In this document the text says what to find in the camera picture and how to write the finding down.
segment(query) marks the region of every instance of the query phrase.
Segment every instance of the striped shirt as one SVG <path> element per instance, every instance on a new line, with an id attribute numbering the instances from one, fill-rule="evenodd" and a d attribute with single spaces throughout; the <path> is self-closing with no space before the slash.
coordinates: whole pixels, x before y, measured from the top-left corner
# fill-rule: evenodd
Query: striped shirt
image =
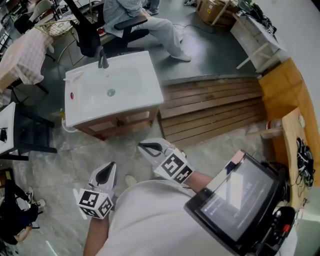
<path id="1" fill-rule="evenodd" d="M 116 30 L 114 25 L 137 17 L 144 2 L 144 0 L 104 0 L 104 30 L 117 37 L 122 37 L 123 30 Z"/>

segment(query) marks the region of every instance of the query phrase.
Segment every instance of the tablecloth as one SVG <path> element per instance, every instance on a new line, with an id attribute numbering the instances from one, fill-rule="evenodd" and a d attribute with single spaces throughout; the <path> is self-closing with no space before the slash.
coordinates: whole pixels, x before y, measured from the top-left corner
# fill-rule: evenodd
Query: tablecloth
<path id="1" fill-rule="evenodd" d="M 52 37 L 36 28 L 15 40 L 0 62 L 0 93 L 19 78 L 25 85 L 41 82 L 41 67 L 47 48 L 53 52 L 52 43 Z"/>

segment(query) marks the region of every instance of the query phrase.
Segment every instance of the faucet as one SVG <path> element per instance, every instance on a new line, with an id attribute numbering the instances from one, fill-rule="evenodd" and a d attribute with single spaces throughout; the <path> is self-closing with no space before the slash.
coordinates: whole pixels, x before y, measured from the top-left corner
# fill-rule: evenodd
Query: faucet
<path id="1" fill-rule="evenodd" d="M 97 48 L 97 52 L 99 54 L 98 68 L 107 69 L 109 67 L 109 63 L 108 63 L 104 48 L 101 45 Z"/>

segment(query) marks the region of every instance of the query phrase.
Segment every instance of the sink drain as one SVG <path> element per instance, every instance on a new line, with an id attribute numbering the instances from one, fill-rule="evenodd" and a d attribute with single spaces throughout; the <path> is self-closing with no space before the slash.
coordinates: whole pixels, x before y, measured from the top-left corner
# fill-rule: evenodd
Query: sink drain
<path id="1" fill-rule="evenodd" d="M 115 89 L 109 89 L 106 94 L 109 96 L 109 97 L 112 97 L 116 94 L 116 90 Z"/>

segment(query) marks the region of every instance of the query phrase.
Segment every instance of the brown box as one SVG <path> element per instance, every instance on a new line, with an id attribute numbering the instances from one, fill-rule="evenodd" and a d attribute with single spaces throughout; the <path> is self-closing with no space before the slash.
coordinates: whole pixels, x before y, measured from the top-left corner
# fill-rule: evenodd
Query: brown box
<path id="1" fill-rule="evenodd" d="M 200 0 L 200 3 L 196 8 L 196 13 L 205 24 L 211 25 L 225 4 L 226 2 L 223 0 Z M 232 13 L 236 13 L 239 9 L 236 5 L 231 4 L 227 10 Z M 224 12 L 216 22 L 215 26 L 231 28 L 235 22 L 236 19 L 232 16 L 232 14 Z"/>

